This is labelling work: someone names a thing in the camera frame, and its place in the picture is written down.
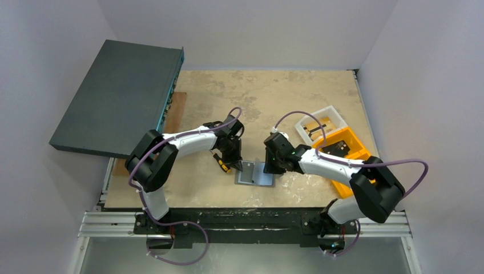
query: black mounting base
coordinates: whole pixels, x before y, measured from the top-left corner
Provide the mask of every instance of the black mounting base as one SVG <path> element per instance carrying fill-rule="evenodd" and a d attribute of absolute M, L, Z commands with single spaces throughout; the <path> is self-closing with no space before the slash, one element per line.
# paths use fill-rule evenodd
<path fill-rule="evenodd" d="M 162 223 L 192 221 L 206 231 L 210 243 L 299 244 L 300 247 L 326 246 L 320 238 L 324 208 L 171 208 Z M 346 223 L 346 234 L 356 228 Z M 342 226 L 326 229 L 327 235 L 339 235 Z M 146 214 L 136 216 L 134 234 L 169 234 L 169 227 L 155 225 Z M 191 248 L 204 243 L 202 232 L 193 225 L 175 225 L 174 248 Z"/>

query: white container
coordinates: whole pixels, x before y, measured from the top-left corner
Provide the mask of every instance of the white container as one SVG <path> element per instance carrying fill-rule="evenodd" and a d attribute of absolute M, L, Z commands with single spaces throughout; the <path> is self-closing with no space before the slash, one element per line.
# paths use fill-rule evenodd
<path fill-rule="evenodd" d="M 336 111 L 336 109 L 332 105 L 322 108 L 311 114 L 314 115 L 317 119 L 328 117 L 329 120 L 334 124 L 336 129 L 326 133 L 326 136 L 330 136 L 335 132 L 338 132 L 339 130 L 342 130 L 343 128 L 348 126 L 347 123 L 341 117 L 341 115 Z M 294 125 L 294 128 L 296 129 L 297 133 L 301 135 L 301 138 L 303 139 L 304 143 L 307 144 L 308 146 L 312 146 L 322 138 L 322 135 L 321 135 L 316 140 L 313 141 L 306 133 L 306 131 L 304 130 L 304 126 L 311 122 L 315 122 L 314 119 L 306 115 Z"/>

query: wooden board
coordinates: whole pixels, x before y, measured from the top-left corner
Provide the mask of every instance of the wooden board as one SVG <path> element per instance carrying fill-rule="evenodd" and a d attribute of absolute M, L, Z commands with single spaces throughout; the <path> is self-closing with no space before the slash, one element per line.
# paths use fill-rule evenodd
<path fill-rule="evenodd" d="M 223 120 L 231 108 L 242 107 L 245 160 L 265 158 L 263 141 L 287 112 L 314 112 L 331 104 L 365 147 L 376 151 L 351 71 L 182 71 L 177 90 L 188 95 L 179 131 Z M 300 119 L 291 115 L 279 125 L 295 146 L 303 142 L 294 128 Z M 295 172 L 271 188 L 234 181 L 235 172 L 225 174 L 202 151 L 176 161 L 164 192 L 170 207 L 321 207 L 337 197 L 330 180 Z M 126 177 L 111 177 L 106 207 L 141 207 Z"/>
<path fill-rule="evenodd" d="M 183 110 L 185 109 L 185 102 L 187 101 L 186 92 L 173 93 L 173 101 L 171 108 L 168 110 L 163 132 L 176 133 L 182 122 Z M 113 176 L 128 177 L 130 174 L 124 167 L 124 159 L 117 159 L 112 168 Z"/>

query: wire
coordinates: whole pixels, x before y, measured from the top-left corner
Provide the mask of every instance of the wire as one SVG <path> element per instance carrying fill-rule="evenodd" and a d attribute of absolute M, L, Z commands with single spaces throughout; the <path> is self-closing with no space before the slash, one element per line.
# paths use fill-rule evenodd
<path fill-rule="evenodd" d="M 340 234 L 338 235 L 338 241 L 343 238 L 343 241 L 345 240 L 345 226 L 342 225 L 340 229 Z"/>
<path fill-rule="evenodd" d="M 148 244 L 146 245 L 146 248 L 148 249 L 148 254 L 147 255 L 150 255 L 152 256 L 153 258 L 155 259 L 158 259 L 160 261 L 164 261 L 165 263 L 169 263 L 169 264 L 174 264 L 174 265 L 190 265 L 190 264 L 195 264 L 196 262 L 198 262 L 199 260 L 201 260 L 201 258 L 203 258 L 203 256 L 205 256 L 205 254 L 207 253 L 208 251 L 208 246 L 209 246 L 209 242 L 208 242 L 208 235 L 207 235 L 207 232 L 203 229 L 203 227 L 201 227 L 199 224 L 197 223 L 194 223 L 192 221 L 175 221 L 173 223 L 161 223 L 159 222 L 150 212 L 150 210 L 148 209 L 147 205 L 146 205 L 146 201 L 143 197 L 143 193 L 142 193 L 142 189 L 141 187 L 135 185 L 132 181 L 133 181 L 133 178 L 134 178 L 134 175 L 136 174 L 136 172 L 138 171 L 139 167 L 144 163 L 144 161 L 146 161 L 146 159 L 148 159 L 148 157 L 154 152 L 156 151 L 158 148 L 160 148 L 162 145 L 176 139 L 176 138 L 180 138 L 180 137 L 184 137 L 184 136 L 188 136 L 188 135 L 195 135 L 195 134 L 201 134 L 201 133 L 207 133 L 207 132 L 212 132 L 212 131 L 216 131 L 216 130 L 219 130 L 223 127 L 226 127 L 226 126 L 229 126 L 230 124 L 233 124 L 235 123 L 235 121 L 238 120 L 238 118 L 240 117 L 240 115 L 242 114 L 242 108 L 240 107 L 234 107 L 230 112 L 229 112 L 229 115 L 232 114 L 233 111 L 235 110 L 238 110 L 239 113 L 237 114 L 237 116 L 235 118 L 233 118 L 232 120 L 230 120 L 229 122 L 225 123 L 225 124 L 221 124 L 217 127 L 214 127 L 214 128 L 209 128 L 207 130 L 201 130 L 201 131 L 198 131 L 198 130 L 195 130 L 195 131 L 187 131 L 187 132 L 182 132 L 182 133 L 179 133 L 175 136 L 172 136 L 170 138 L 167 138 L 163 141 L 161 141 L 160 143 L 156 144 L 155 146 L 153 146 L 148 152 L 146 152 L 146 154 L 143 155 L 143 157 L 139 160 L 138 164 L 135 166 L 135 168 L 133 168 L 133 170 L 131 171 L 130 173 L 130 177 L 128 179 L 128 184 L 131 186 L 131 187 L 134 187 L 138 190 L 139 192 L 139 197 L 141 198 L 141 202 L 143 204 L 143 208 L 144 208 L 144 211 L 146 212 L 146 214 L 150 217 L 150 219 L 153 221 L 153 223 L 157 224 L 157 225 L 160 225 L 160 226 L 172 226 L 172 225 L 179 225 L 179 224 L 190 224 L 190 225 L 194 225 L 195 227 L 197 227 L 199 230 L 202 231 L 203 235 L 205 236 L 205 249 L 203 250 L 203 252 L 201 253 L 201 255 L 199 257 L 197 257 L 195 260 L 191 260 L 191 261 L 188 261 L 188 262 L 177 262 L 177 261 L 171 261 L 171 260 L 168 260 L 168 259 L 165 259 L 165 258 L 162 258 L 158 255 L 155 255 L 153 252 L 151 252 L 150 250 L 150 247 L 148 246 Z"/>

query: metal part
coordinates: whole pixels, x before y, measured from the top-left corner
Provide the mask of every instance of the metal part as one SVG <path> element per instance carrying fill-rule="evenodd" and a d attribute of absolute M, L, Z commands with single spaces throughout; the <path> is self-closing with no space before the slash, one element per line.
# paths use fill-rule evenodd
<path fill-rule="evenodd" d="M 345 249 L 344 239 L 321 239 L 319 247 L 323 252 L 341 251 Z"/>
<path fill-rule="evenodd" d="M 135 214 L 140 212 L 85 212 L 79 230 L 79 237 L 150 237 L 170 239 L 170 235 L 129 234 L 135 224 Z M 384 224 L 378 224 L 368 218 L 360 219 L 360 237 L 411 237 L 410 227 L 404 212 L 393 212 Z M 241 227 L 223 228 L 226 231 L 236 231 Z M 338 238 L 339 235 L 325 235 L 324 238 Z"/>
<path fill-rule="evenodd" d="M 148 237 L 129 234 L 135 225 L 134 212 L 85 212 L 78 237 Z M 149 235 L 171 239 L 170 235 Z"/>
<path fill-rule="evenodd" d="M 409 264 L 410 273 L 422 274 L 422 268 L 420 267 L 415 248 L 413 248 L 412 238 L 402 237 L 402 244 L 404 246 L 405 256 L 407 257 L 407 262 Z"/>
<path fill-rule="evenodd" d="M 102 191 L 101 196 L 99 197 L 99 203 L 105 204 L 106 199 L 107 199 L 107 193 L 105 191 Z"/>

